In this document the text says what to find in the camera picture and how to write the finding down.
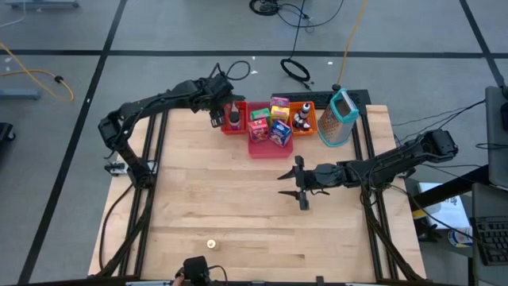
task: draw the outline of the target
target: yellow cable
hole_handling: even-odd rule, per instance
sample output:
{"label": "yellow cable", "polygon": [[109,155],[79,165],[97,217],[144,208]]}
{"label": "yellow cable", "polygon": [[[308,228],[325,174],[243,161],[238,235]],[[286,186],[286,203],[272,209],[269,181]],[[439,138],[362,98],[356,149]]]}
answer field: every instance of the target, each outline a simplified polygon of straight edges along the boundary
{"label": "yellow cable", "polygon": [[367,5],[367,0],[364,0],[364,3],[362,4],[362,8],[360,9],[360,13],[358,14],[358,17],[356,18],[355,27],[352,29],[351,35],[349,35],[348,44],[346,45],[346,50],[344,51],[344,57],[342,58],[341,73],[339,74],[339,79],[337,80],[337,84],[341,84],[342,75],[344,74],[344,68],[346,66],[346,57],[348,56],[349,45],[351,45],[352,37],[355,35],[356,29],[358,28],[358,25],[360,24],[360,20],[362,19],[362,16],[364,15],[366,5]]}
{"label": "yellow cable", "polygon": [[56,95],[53,91],[51,91],[48,87],[46,87],[43,83],[41,83],[35,76],[33,76],[32,72],[44,73],[46,75],[52,76],[53,79],[56,77],[56,75],[53,75],[51,72],[45,71],[45,70],[41,70],[41,69],[27,69],[21,63],[21,61],[3,43],[0,43],[0,47],[3,48],[4,50],[6,50],[6,52],[10,56],[12,56],[12,58],[17,62],[17,64],[19,64],[19,66],[23,69],[23,71],[12,71],[12,72],[2,73],[2,74],[0,74],[0,76],[17,75],[17,74],[25,73],[25,74],[29,75],[30,78],[32,78],[32,80],[34,82],[36,82],[40,87],[42,87],[45,91],[47,91],[50,95],[54,96],[55,98],[57,98],[59,100],[64,100],[66,102],[73,102],[74,101],[74,92],[72,91],[72,89],[63,80],[60,80],[60,83],[62,83],[65,86],[65,88],[67,88],[67,90],[69,91],[69,94],[71,95],[70,99],[62,98],[62,97]]}

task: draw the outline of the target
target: gray floor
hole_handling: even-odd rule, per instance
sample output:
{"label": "gray floor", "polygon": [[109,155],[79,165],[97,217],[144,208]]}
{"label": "gray floor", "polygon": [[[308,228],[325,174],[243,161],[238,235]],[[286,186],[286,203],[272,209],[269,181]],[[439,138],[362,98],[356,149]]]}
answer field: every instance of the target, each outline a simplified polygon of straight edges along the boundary
{"label": "gray floor", "polygon": [[[299,5],[300,1],[291,0]],[[338,1],[307,1],[314,22],[326,19]],[[508,9],[503,0],[468,0],[492,52],[508,52]],[[80,10],[30,11],[22,23],[0,29],[0,41],[16,49],[102,49],[118,0],[82,1]],[[341,51],[361,1],[345,0],[337,19],[314,33],[301,32],[298,50]],[[1,22],[19,17],[0,6]],[[116,50],[289,50],[294,29],[278,17],[250,12],[247,2],[235,0],[129,0],[113,42]],[[370,1],[352,51],[365,52],[481,52],[458,1]],[[0,73],[17,65],[0,56]],[[0,121],[11,122],[17,140],[0,164],[0,284],[17,282],[56,173],[94,73],[97,56],[20,56],[30,68],[62,75],[76,93],[74,103],[49,94],[39,101],[1,101]],[[85,277],[94,248],[110,177],[103,171],[108,152],[97,124],[123,102],[173,87],[185,79],[207,75],[216,62],[227,67],[248,60],[257,74],[235,83],[235,92],[248,100],[268,99],[274,92],[304,91],[288,79],[278,57],[147,57],[110,56],[88,114],[60,201],[40,252],[32,282]],[[299,57],[311,72],[313,89],[328,90],[337,80],[339,58]],[[496,60],[508,75],[508,60]],[[67,95],[51,79],[41,79]],[[484,59],[349,58],[343,84],[367,88],[374,104],[388,105],[393,123],[466,106],[483,99],[486,86],[495,85]],[[0,78],[0,87],[33,87],[24,75]],[[451,164],[485,164],[487,154],[474,147],[485,142],[484,106],[478,106],[447,125],[460,153]],[[404,137],[428,125],[419,122],[395,128]],[[462,174],[467,168],[453,171]],[[452,177],[427,167],[417,180],[444,182]],[[467,264],[462,257],[427,245],[422,254],[429,278],[465,284]]]}

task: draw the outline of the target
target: green box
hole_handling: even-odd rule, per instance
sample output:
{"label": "green box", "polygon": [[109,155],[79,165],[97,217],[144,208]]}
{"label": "green box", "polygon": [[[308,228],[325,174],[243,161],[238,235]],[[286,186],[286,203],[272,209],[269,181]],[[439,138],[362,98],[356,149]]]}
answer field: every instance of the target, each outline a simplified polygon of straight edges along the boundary
{"label": "green box", "polygon": [[261,118],[266,118],[267,122],[270,121],[270,110],[268,108],[251,112],[251,120],[259,120]]}

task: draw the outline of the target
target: red container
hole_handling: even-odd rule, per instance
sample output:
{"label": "red container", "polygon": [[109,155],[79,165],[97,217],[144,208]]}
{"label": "red container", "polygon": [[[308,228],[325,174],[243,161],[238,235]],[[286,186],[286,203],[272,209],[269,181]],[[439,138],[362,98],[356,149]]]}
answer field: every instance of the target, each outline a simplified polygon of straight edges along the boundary
{"label": "red container", "polygon": [[[263,108],[270,108],[269,102],[249,102],[247,105],[247,114],[251,114],[254,110]],[[286,147],[277,146],[272,140],[261,141],[254,143],[248,139],[248,154],[251,158],[287,158],[293,153],[293,136],[286,144]]]}
{"label": "red container", "polygon": [[229,124],[229,112],[231,112],[231,105],[228,104],[227,106],[224,106],[224,112],[225,112],[225,125],[221,126],[222,132],[226,135],[235,135],[235,134],[245,134],[247,133],[247,118],[249,112],[247,112],[247,102],[235,102],[238,111],[240,112],[240,128],[239,130],[231,130],[231,125]]}

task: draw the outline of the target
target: yellow box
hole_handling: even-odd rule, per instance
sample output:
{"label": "yellow box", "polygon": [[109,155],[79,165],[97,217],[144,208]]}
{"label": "yellow box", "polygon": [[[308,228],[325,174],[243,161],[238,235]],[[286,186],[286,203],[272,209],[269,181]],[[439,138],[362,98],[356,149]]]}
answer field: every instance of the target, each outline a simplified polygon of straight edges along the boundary
{"label": "yellow box", "polygon": [[289,118],[289,107],[272,106],[270,111],[271,124],[280,120],[284,124],[287,124]]}

